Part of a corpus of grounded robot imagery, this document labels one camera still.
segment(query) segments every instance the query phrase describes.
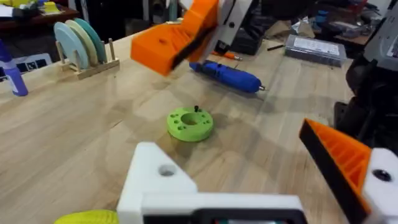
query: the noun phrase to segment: hole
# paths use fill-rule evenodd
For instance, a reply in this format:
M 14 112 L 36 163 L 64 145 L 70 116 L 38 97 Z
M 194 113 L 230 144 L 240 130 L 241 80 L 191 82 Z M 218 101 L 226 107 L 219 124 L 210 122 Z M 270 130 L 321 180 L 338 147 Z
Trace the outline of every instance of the hole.
M 379 180 L 382 180 L 385 182 L 390 182 L 392 180 L 391 175 L 385 170 L 375 169 L 372 171 L 372 174 Z
M 159 43 L 161 44 L 167 44 L 167 41 L 165 39 L 159 39 Z
M 182 115 L 181 121 L 186 125 L 196 125 L 200 123 L 200 117 L 196 113 L 187 113 Z
M 171 164 L 164 164 L 159 167 L 159 174 L 163 177 L 171 177 L 173 176 L 177 171 L 177 168 L 175 165 Z

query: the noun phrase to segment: orange pen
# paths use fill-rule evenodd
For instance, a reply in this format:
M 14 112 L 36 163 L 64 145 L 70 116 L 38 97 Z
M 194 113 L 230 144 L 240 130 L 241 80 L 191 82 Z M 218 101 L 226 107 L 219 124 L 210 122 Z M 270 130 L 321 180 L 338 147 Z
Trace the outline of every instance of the orange pen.
M 224 55 L 220 55 L 219 53 L 213 51 L 211 54 L 217 55 L 217 56 L 222 56 L 222 57 L 229 58 L 232 60 L 242 60 L 241 57 L 235 56 L 235 54 L 232 54 L 232 53 L 225 53 Z

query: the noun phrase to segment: blue rotary tool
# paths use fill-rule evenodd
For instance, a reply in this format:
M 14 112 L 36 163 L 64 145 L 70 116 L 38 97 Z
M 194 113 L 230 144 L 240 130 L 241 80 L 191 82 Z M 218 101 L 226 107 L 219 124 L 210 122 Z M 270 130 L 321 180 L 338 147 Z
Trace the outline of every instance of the blue rotary tool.
M 245 91 L 247 93 L 255 93 L 259 90 L 264 91 L 266 88 L 261 85 L 260 79 L 254 75 L 240 71 L 226 65 L 218 64 L 206 60 L 205 63 L 189 63 L 189 66 L 198 73 L 208 75 L 225 85 Z

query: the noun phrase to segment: green plastic part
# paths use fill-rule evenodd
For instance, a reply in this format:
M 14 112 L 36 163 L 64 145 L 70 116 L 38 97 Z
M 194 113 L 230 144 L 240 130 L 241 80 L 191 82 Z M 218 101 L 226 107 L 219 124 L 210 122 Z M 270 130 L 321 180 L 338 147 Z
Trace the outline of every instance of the green plastic part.
M 213 118 L 203 109 L 178 108 L 167 116 L 167 129 L 175 138 L 186 142 L 206 139 L 213 129 Z

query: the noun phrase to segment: orange 3d printed part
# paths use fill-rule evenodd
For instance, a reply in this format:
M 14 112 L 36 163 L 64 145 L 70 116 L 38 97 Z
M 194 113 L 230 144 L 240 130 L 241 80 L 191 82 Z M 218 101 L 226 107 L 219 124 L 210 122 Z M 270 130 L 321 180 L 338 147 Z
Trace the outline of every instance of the orange 3d printed part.
M 300 139 L 322 172 L 349 223 L 362 223 L 371 211 L 362 196 L 371 149 L 310 119 L 304 120 Z
M 133 60 L 168 75 L 183 59 L 196 62 L 218 25 L 218 0 L 195 0 L 181 24 L 161 24 L 133 37 Z

